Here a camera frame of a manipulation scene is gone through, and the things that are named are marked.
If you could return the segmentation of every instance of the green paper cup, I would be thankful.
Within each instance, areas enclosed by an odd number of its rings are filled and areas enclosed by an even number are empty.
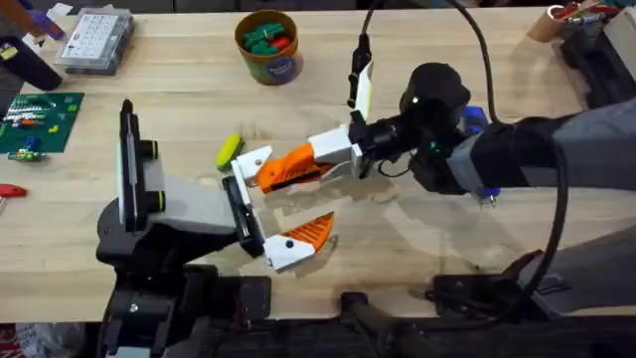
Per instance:
[[[242,36],[258,26],[278,23],[285,29],[291,44],[285,50],[269,56],[257,56],[243,47]],[[251,76],[264,85],[283,85],[298,76],[302,70],[302,57],[298,53],[296,24],[286,14],[275,10],[260,10],[245,16],[235,29],[235,41]]]

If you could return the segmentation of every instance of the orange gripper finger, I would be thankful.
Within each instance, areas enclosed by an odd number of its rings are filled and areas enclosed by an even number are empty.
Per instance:
[[[331,212],[281,235],[310,244],[317,253],[327,242],[333,226],[334,213]]]
[[[311,144],[306,143],[282,158],[265,162],[256,181],[263,193],[269,193],[291,184],[318,180],[332,167],[333,164],[315,163]]]

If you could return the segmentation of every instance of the yellow marker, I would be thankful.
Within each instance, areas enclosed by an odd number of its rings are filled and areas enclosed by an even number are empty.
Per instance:
[[[243,141],[240,135],[230,135],[217,155],[217,169],[220,171],[228,170],[230,168],[230,162],[239,155],[242,146]]]
[[[4,61],[11,60],[16,55],[18,55],[18,49],[13,46],[8,47],[0,52],[0,58],[2,58],[2,60]]]

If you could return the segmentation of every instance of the wooden table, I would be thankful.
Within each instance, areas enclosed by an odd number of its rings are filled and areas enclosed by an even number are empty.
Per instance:
[[[507,121],[582,109],[576,77],[549,45],[524,37],[541,11],[471,11],[489,42],[497,110]],[[281,155],[349,121],[347,74],[365,13],[291,15],[305,67],[286,86],[264,87],[247,73],[233,37],[243,14],[137,16],[138,30],[116,77],[66,81],[60,91],[86,93],[66,152],[40,165],[0,159],[0,181],[30,190],[0,216],[1,322],[100,320],[114,275],[95,259],[95,223],[116,195],[114,149],[125,97],[135,104],[142,136],[159,141],[165,171],[211,188],[220,186],[214,162],[232,132],[243,136],[247,149],[271,144]],[[456,11],[377,12],[371,34],[372,117],[397,113],[408,76],[424,62],[450,64],[471,90],[471,102],[486,105],[479,47]],[[54,48],[43,56],[51,59]],[[425,316],[434,314],[422,299],[434,274],[475,265],[501,269],[542,248],[555,192],[507,190],[496,209],[480,210],[467,196],[427,193],[407,175],[309,184],[267,197],[254,190],[252,198],[269,234],[336,212],[330,242],[293,271],[276,274],[239,246],[198,260],[224,274],[271,275],[272,317],[335,315],[345,290],[365,291],[393,314]],[[634,194],[572,190],[562,245],[635,222]]]

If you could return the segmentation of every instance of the green circuit board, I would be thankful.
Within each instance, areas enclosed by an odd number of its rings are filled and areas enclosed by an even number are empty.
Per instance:
[[[80,111],[83,93],[18,94],[0,122],[0,153],[25,148],[29,136],[39,139],[35,149],[45,153],[62,153]],[[24,116],[40,124],[16,128],[12,123]]]

